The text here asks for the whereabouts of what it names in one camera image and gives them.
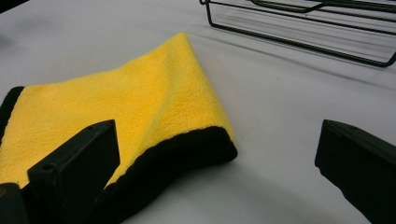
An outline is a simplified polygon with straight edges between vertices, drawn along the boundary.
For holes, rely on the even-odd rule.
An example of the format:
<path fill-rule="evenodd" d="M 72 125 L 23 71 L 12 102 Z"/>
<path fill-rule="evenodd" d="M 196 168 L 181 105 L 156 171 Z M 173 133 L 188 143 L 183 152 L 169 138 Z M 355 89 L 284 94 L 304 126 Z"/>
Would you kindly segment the black wire rack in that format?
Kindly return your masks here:
<path fill-rule="evenodd" d="M 198 0 L 220 30 L 335 59 L 396 63 L 396 0 Z"/>

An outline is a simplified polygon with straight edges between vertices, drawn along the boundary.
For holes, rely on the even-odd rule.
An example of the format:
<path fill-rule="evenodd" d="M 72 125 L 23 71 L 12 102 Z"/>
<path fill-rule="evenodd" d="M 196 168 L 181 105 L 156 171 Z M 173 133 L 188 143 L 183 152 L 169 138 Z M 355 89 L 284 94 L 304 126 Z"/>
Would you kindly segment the yellow towel with black edge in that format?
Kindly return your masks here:
<path fill-rule="evenodd" d="M 116 122 L 120 166 L 89 224 L 120 224 L 179 175 L 237 155 L 231 124 L 180 33 L 111 71 L 11 89 L 0 107 L 0 181 L 26 186 L 29 166 L 106 119 Z"/>

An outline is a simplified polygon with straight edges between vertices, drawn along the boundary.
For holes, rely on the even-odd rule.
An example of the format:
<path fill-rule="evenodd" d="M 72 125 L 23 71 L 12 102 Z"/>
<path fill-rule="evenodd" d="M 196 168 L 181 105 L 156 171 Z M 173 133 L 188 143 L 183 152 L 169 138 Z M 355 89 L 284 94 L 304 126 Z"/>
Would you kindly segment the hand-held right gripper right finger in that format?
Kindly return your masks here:
<path fill-rule="evenodd" d="M 315 165 L 372 224 L 396 224 L 396 146 L 325 119 Z"/>

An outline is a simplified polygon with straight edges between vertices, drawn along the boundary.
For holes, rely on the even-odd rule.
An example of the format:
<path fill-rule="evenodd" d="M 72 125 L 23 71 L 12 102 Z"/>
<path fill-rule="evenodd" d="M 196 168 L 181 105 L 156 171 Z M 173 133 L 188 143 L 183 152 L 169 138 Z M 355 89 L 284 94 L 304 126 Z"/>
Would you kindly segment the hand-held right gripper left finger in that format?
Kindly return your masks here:
<path fill-rule="evenodd" d="M 120 165 L 113 119 L 90 125 L 28 170 L 34 224 L 84 224 Z"/>

